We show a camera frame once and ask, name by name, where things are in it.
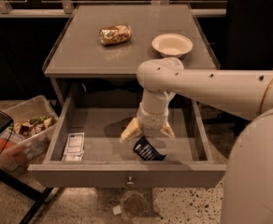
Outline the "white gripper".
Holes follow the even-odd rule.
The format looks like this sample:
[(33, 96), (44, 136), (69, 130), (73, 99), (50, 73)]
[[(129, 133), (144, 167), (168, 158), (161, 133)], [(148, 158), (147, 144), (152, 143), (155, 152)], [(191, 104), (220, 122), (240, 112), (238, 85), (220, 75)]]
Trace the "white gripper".
[(136, 113), (136, 118), (131, 119), (129, 124), (126, 126), (121, 134), (120, 142), (123, 143), (132, 137), (142, 134), (141, 127), (143, 129), (160, 130), (162, 134), (174, 139), (175, 134), (167, 121), (168, 109), (155, 114), (147, 111), (143, 107), (143, 104), (140, 103)]

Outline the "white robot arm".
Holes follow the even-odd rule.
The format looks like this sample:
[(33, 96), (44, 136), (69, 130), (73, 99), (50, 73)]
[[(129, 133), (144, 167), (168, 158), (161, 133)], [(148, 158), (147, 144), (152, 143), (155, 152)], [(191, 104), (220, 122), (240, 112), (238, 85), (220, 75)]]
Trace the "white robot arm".
[(175, 95), (221, 110), (222, 117), (208, 121), (230, 125), (234, 136), (221, 224), (273, 224), (273, 70), (187, 69), (170, 57), (140, 64), (136, 79), (143, 96), (121, 139), (146, 129), (173, 136), (168, 104)]

